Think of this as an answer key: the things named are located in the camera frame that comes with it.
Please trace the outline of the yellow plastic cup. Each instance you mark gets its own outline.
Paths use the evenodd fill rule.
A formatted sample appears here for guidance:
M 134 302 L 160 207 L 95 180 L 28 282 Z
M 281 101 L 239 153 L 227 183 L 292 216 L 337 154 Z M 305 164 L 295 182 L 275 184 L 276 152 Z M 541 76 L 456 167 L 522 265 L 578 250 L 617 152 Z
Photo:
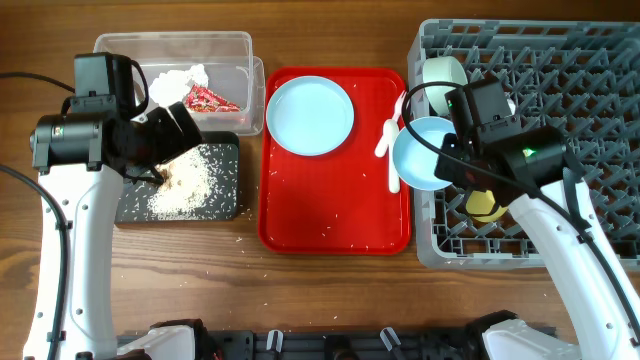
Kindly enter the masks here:
M 483 223 L 494 222 L 507 212 L 506 207 L 500 206 L 490 190 L 467 191 L 464 197 L 464 208 L 468 216 Z

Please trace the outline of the white napkin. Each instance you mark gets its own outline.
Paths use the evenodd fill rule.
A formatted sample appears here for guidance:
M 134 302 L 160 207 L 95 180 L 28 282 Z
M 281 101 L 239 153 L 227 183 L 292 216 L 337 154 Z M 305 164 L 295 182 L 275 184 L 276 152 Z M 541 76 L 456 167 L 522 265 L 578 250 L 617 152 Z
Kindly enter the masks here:
M 161 107 L 182 102 L 194 85 L 207 87 L 209 76 L 204 65 L 197 64 L 188 70 L 169 70 L 161 73 L 149 87 L 150 98 Z

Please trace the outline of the light blue bowl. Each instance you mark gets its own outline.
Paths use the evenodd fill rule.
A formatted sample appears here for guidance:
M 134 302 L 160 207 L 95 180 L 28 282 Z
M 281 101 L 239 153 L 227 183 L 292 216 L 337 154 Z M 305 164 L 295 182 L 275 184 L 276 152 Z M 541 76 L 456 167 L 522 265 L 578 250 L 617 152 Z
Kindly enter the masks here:
M 441 148 L 444 137 L 455 133 L 451 121 L 441 117 L 422 117 L 410 122 L 424 140 Z M 402 129 L 393 146 L 393 164 L 399 177 L 410 187 L 422 191 L 441 190 L 449 181 L 435 176 L 438 155 L 419 143 L 406 129 Z

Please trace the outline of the red snack wrapper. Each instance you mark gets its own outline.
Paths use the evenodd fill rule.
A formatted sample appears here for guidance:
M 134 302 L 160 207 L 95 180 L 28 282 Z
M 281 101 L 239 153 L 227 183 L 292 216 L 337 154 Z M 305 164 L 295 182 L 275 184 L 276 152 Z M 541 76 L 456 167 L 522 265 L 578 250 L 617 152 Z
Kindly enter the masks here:
M 185 99 L 185 106 L 198 113 L 239 112 L 240 107 L 201 85 L 194 85 Z

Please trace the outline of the white plastic fork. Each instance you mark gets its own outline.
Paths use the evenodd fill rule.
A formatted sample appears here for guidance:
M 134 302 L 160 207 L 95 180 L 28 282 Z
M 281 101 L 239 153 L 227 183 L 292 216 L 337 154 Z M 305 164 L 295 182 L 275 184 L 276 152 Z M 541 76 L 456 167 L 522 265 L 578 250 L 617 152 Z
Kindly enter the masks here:
M 398 193 L 400 191 L 400 178 L 393 163 L 393 146 L 399 133 L 398 120 L 401 117 L 402 103 L 405 96 L 405 91 L 399 95 L 394 104 L 394 113 L 386 125 L 388 139 L 388 186 L 391 193 Z

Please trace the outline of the white plastic spoon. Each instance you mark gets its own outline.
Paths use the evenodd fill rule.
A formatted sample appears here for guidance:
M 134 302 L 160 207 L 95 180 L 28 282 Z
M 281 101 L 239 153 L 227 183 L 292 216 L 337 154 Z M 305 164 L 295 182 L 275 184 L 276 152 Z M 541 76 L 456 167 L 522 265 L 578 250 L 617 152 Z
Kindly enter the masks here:
M 387 151 L 391 151 L 396 137 L 399 133 L 399 127 L 395 120 L 388 119 L 383 124 L 382 136 L 375 147 L 374 155 L 382 158 Z

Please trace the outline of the green bowl with food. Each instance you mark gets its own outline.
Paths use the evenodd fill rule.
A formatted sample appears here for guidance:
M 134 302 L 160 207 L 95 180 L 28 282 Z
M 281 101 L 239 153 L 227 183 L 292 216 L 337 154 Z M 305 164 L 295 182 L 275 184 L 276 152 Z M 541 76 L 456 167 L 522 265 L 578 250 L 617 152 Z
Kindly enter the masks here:
M 451 82 L 458 85 L 466 85 L 468 83 L 466 72 L 461 63 L 452 56 L 426 59 L 423 64 L 422 79 L 424 83 L 438 81 Z M 425 88 L 429 104 L 438 116 L 449 115 L 445 94 L 451 90 L 453 90 L 453 87 L 448 86 Z

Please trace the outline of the light blue plate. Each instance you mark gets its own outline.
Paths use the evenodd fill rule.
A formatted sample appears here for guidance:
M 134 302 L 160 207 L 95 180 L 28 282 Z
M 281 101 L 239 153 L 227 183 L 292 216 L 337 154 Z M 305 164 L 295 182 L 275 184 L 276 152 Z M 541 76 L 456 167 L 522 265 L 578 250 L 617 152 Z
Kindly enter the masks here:
M 336 82 L 301 76 L 281 85 L 266 109 L 271 137 L 300 156 L 327 154 L 346 141 L 355 124 L 354 105 Z

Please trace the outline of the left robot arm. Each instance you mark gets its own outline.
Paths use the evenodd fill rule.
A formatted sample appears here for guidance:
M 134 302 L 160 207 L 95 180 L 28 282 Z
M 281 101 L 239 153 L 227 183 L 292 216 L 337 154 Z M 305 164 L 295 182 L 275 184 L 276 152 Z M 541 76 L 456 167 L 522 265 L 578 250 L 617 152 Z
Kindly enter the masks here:
M 112 359 L 113 226 L 127 181 L 202 141 L 185 106 L 148 111 L 134 79 L 141 66 L 103 53 L 74 59 L 75 93 L 30 137 L 43 231 L 35 314 L 26 359 Z

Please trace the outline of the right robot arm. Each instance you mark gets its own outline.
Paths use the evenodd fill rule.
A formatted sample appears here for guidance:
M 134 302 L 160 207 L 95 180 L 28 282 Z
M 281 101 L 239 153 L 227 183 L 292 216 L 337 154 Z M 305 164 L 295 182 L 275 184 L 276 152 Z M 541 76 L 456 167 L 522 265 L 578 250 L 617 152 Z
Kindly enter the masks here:
M 553 126 L 526 131 L 495 78 L 450 84 L 455 132 L 435 174 L 490 191 L 542 256 L 584 359 L 639 356 L 639 296 L 597 219 L 581 162 Z

